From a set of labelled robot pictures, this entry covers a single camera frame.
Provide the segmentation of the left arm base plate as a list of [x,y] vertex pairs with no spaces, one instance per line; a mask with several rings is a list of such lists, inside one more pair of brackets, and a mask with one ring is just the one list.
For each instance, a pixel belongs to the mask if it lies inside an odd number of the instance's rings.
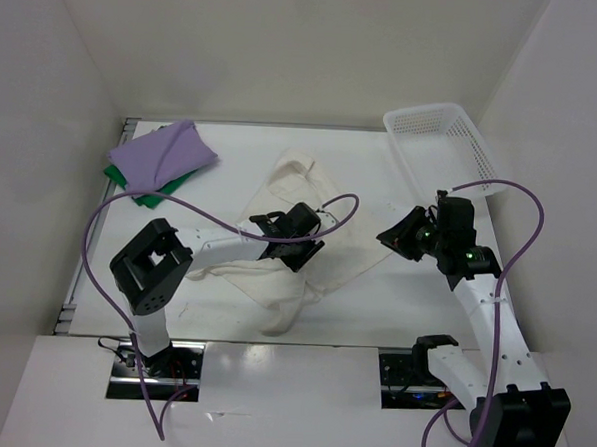
[[[113,354],[105,398],[112,400],[143,400],[135,351],[129,340],[98,337],[97,345]],[[165,402],[176,394],[183,402],[198,401],[205,346],[196,342],[175,341],[165,360],[152,366],[142,366],[142,374],[151,400]]]

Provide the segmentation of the lavender t shirt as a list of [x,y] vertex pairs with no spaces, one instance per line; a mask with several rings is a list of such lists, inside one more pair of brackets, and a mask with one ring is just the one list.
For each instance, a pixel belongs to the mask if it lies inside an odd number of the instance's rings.
[[109,151],[108,159],[123,173],[134,197],[214,164],[218,155],[203,142],[193,121],[182,120],[127,141]]

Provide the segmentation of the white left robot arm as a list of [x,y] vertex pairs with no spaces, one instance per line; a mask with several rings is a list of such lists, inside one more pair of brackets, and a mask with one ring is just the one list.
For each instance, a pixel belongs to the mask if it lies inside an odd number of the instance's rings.
[[147,375],[168,370],[172,347],[165,307],[186,274],[232,261],[278,259],[298,272],[324,242],[289,243],[270,222],[245,221],[231,232],[222,228],[179,232],[164,218],[150,221],[110,262],[110,271],[127,300],[139,346],[135,362]]

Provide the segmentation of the cream t shirt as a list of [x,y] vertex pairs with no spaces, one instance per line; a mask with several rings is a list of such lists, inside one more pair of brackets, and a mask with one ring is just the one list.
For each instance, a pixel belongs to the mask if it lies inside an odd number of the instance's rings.
[[[274,165],[267,181],[240,215],[287,211],[297,202],[316,208],[342,193],[319,162],[290,149]],[[278,259],[235,261],[192,271],[191,281],[219,276],[276,315],[261,328],[266,336],[286,333],[304,306],[317,303],[388,256],[375,237],[379,224],[364,207],[338,231],[324,238],[323,249],[293,272]]]

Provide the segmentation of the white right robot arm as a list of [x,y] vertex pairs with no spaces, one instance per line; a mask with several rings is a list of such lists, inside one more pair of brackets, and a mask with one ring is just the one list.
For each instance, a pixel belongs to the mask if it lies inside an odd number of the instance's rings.
[[487,371],[481,372],[448,334],[426,335],[412,347],[410,372],[439,381],[469,414],[475,447],[555,447],[571,411],[531,356],[507,299],[493,250],[476,242],[474,215],[416,207],[378,241],[414,262],[430,256],[463,307]]

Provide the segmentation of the green t shirt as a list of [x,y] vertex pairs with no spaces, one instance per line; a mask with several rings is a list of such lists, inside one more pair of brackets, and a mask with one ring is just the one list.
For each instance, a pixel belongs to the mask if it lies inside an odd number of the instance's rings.
[[[114,165],[108,165],[103,169],[105,176],[114,183],[117,187],[130,191],[127,179],[123,173]],[[133,197],[133,201],[137,206],[144,206],[147,209],[155,209],[161,204],[165,198],[165,195],[173,195],[180,187],[182,187],[190,178],[196,174],[195,171],[183,174],[182,176],[169,181],[165,185],[152,189],[150,191],[144,191],[138,196]]]

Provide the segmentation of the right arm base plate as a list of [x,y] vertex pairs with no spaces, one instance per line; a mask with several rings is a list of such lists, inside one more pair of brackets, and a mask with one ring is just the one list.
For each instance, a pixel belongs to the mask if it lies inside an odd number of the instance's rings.
[[426,381],[415,373],[408,349],[378,352],[383,409],[438,410],[454,396],[440,381]]

